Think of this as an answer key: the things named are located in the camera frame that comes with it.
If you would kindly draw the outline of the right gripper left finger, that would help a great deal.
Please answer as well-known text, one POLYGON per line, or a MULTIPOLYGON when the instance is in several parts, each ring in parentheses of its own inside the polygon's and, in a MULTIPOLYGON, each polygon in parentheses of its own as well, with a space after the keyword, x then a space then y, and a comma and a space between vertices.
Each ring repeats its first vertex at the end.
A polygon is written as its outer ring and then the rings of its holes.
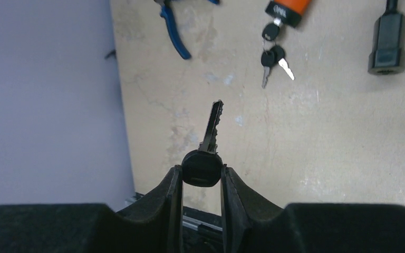
POLYGON ((162 181, 118 212, 128 222, 128 244, 134 252, 183 252, 182 168, 172 167, 162 181))

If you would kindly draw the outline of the black tool at table edge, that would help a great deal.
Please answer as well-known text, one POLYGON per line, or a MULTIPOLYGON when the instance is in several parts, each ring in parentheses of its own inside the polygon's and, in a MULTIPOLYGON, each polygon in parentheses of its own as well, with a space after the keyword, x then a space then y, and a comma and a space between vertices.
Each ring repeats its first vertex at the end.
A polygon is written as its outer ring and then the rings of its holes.
POLYGON ((117 51, 116 51, 116 50, 110 51, 110 52, 104 57, 104 59, 107 60, 107 59, 112 58, 112 57, 113 57, 114 59, 117 58, 117 51))

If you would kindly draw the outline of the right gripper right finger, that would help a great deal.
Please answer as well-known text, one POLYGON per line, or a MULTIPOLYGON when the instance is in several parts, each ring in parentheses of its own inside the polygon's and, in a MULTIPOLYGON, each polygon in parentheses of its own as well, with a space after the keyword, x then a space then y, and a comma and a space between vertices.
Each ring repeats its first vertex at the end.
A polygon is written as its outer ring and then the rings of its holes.
POLYGON ((249 187, 231 167, 221 170, 224 252, 270 252, 271 230, 283 208, 249 187))

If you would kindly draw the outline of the orange black padlock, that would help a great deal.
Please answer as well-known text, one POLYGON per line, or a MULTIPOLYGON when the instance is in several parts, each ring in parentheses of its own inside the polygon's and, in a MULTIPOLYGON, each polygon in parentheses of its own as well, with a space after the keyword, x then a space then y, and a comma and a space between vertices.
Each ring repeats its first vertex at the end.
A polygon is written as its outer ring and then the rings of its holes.
POLYGON ((266 6, 265 13, 296 28, 311 2, 312 0, 273 0, 266 6))

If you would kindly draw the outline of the single black key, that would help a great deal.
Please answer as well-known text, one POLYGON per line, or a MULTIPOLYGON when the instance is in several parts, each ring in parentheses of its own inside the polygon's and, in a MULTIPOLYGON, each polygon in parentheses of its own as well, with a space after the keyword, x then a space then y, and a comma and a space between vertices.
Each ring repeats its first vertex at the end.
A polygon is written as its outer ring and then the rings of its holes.
POLYGON ((213 103, 203 141, 182 160, 182 178, 189 185, 208 188, 220 180, 224 164, 217 153, 216 136, 223 105, 222 100, 213 103))

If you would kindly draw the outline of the black key bunch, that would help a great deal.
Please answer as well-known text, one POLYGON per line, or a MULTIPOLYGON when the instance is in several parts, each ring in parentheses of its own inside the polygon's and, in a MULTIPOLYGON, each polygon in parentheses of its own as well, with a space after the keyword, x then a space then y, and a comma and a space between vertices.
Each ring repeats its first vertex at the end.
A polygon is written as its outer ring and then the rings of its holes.
MULTIPOLYGON (((274 18, 272 22, 268 23, 262 31, 263 46, 265 42, 276 42, 276 39, 280 33, 283 22, 280 18, 274 18)), ((261 65, 264 69, 262 88, 267 86, 268 77, 271 74, 271 70, 274 66, 280 66, 285 73, 290 77, 292 81, 295 80, 295 75, 290 69, 288 62, 286 61, 286 52, 278 44, 274 44, 269 49, 263 48, 261 55, 261 65)))

